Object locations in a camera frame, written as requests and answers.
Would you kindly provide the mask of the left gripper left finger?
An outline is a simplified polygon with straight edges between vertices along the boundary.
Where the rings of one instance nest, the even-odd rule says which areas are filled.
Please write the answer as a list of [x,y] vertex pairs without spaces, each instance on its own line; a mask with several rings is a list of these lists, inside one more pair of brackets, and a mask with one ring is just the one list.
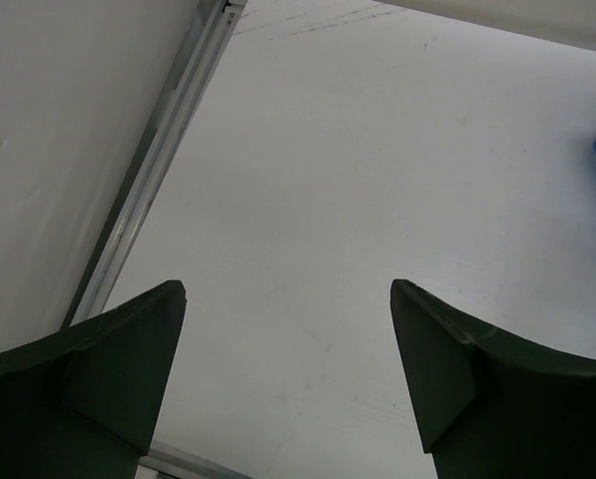
[[132,478],[149,452],[186,310],[168,280],[0,352],[0,478]]

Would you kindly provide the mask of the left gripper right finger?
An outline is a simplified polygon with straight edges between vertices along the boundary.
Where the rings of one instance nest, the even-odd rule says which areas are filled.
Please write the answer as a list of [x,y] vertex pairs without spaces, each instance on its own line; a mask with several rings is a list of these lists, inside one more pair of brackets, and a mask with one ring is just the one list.
[[441,478],[596,478],[596,360],[524,339],[415,283],[390,290],[423,451]]

